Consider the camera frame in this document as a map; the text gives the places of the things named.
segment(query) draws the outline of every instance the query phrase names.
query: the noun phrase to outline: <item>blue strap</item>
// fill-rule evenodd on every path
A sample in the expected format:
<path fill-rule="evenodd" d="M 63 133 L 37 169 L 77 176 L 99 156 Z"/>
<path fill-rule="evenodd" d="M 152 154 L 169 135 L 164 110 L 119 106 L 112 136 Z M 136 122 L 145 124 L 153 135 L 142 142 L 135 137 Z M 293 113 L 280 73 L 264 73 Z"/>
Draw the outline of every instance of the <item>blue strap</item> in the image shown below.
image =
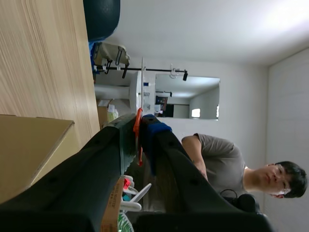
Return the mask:
<path fill-rule="evenodd" d="M 145 115 L 144 117 L 153 117 L 155 118 L 154 115 Z M 172 128 L 166 125 L 163 122 L 158 122 L 154 124 L 148 124 L 147 129 L 146 129 L 146 137 L 145 137 L 145 143 L 146 147 L 148 148 L 147 150 L 144 150 L 145 154 L 147 154 L 147 157 L 150 161 L 150 168 L 151 168 L 151 173 L 152 175 L 155 175 L 155 155 L 153 155 L 153 137 L 155 134 L 163 132 L 163 131 L 170 131 L 172 132 Z"/>

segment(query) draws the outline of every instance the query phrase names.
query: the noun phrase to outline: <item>chair backrest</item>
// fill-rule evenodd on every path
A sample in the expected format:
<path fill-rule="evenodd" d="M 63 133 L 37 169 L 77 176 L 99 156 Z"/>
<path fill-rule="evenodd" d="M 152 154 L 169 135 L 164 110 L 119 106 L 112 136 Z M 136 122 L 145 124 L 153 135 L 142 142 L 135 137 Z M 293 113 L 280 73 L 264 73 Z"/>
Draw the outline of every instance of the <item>chair backrest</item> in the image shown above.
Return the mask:
<path fill-rule="evenodd" d="M 84 0 L 84 13 L 88 40 L 103 41 L 118 26 L 120 0 Z"/>

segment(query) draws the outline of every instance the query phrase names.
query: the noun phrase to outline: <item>orange clip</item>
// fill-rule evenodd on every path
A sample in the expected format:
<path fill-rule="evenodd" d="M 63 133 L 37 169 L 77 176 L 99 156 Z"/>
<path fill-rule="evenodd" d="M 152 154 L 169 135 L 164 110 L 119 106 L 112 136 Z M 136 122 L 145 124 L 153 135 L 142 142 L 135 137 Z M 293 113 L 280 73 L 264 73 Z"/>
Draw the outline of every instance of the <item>orange clip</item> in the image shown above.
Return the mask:
<path fill-rule="evenodd" d="M 139 138 L 140 121 L 141 121 L 141 114 L 142 114 L 142 112 L 143 112 L 142 108 L 138 109 L 137 115 L 136 115 L 135 124 L 134 124 L 134 127 L 133 127 L 133 132 L 135 132 L 135 141 L 136 141 L 136 139 L 138 139 L 139 166 L 143 165 L 143 162 L 141 160 L 141 155 L 142 155 L 143 149 L 142 149 L 142 147 L 140 145 L 140 138 Z"/>

